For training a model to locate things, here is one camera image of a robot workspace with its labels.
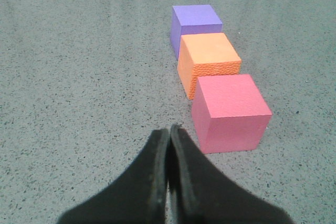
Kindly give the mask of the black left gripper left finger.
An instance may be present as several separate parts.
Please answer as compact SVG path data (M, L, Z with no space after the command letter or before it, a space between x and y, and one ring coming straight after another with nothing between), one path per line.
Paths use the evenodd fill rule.
M106 189L65 212L59 223L164 223L167 129L154 130L132 164Z

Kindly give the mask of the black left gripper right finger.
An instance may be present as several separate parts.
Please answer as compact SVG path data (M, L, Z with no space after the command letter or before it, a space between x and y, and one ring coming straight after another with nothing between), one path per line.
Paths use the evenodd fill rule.
M292 223L286 212L244 190L219 171L187 131L170 131L169 186L177 223Z

